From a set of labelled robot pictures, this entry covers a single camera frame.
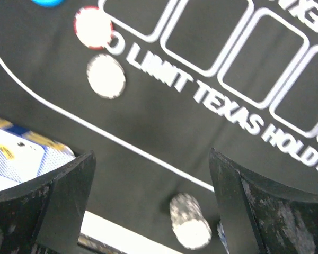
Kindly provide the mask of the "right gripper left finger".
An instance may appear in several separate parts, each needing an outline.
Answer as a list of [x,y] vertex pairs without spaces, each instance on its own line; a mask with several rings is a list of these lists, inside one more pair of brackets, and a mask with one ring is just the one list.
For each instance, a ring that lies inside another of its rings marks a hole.
[[74,253],[95,169],[89,151],[0,191],[0,253]]

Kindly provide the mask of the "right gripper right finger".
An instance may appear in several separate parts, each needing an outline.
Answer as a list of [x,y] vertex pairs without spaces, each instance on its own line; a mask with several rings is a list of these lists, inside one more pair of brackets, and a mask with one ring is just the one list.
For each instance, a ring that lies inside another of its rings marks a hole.
[[264,177],[210,150],[229,253],[318,253],[318,194]]

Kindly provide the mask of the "grey white chip stack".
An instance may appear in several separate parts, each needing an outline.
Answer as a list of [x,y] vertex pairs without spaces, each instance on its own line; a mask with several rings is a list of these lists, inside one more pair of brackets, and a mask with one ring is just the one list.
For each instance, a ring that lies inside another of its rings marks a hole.
[[187,193],[179,193],[170,201],[172,230],[179,243],[189,250],[198,250],[211,241],[212,231],[198,201]]

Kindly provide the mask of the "red white chip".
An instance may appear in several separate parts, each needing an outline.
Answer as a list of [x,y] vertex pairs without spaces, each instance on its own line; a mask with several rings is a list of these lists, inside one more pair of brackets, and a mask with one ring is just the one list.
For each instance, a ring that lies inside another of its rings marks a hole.
[[112,40],[113,25],[109,15],[96,6],[84,6],[74,16],[78,39],[91,49],[105,48]]

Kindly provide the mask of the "blue round blind button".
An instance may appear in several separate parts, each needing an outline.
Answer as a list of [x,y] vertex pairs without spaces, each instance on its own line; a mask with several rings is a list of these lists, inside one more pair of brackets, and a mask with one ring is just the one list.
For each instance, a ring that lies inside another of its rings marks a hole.
[[45,8],[53,8],[61,5],[64,0],[32,0],[33,3]]

